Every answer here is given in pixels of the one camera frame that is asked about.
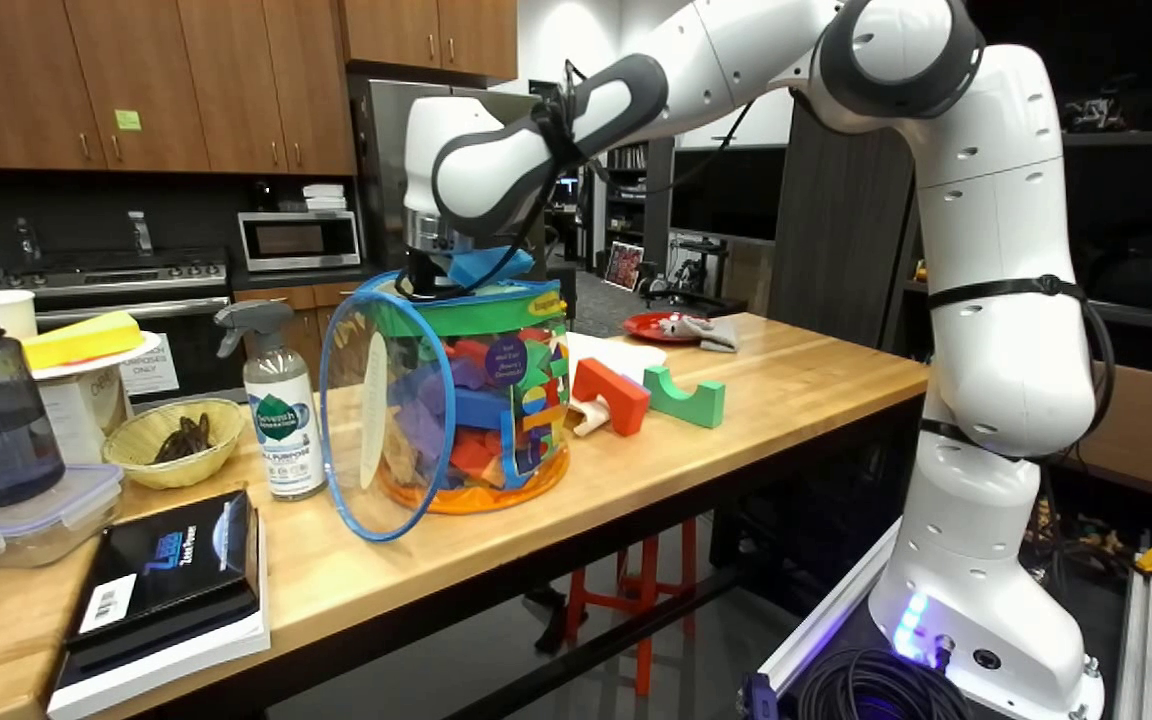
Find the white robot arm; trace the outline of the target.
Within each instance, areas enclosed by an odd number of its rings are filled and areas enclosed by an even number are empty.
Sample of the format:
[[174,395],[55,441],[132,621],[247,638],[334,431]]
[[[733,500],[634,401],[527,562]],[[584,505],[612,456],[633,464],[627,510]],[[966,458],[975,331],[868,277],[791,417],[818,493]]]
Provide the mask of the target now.
[[1097,426],[1107,390],[1066,253],[1059,113],[1030,49],[983,41],[960,0],[686,0],[510,123],[470,95],[413,102],[407,209],[495,239],[561,168],[770,88],[833,131],[901,131],[917,162],[930,378],[873,625],[993,712],[1099,712],[1080,625],[1021,562],[1038,464]]

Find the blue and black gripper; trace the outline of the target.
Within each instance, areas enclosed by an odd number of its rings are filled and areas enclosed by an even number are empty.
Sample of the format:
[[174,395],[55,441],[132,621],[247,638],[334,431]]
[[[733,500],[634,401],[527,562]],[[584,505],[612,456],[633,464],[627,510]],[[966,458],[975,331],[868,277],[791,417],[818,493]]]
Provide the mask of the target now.
[[536,266],[522,243],[495,246],[450,246],[450,253],[421,253],[404,257],[404,291],[407,297],[470,297],[499,281],[521,281]]

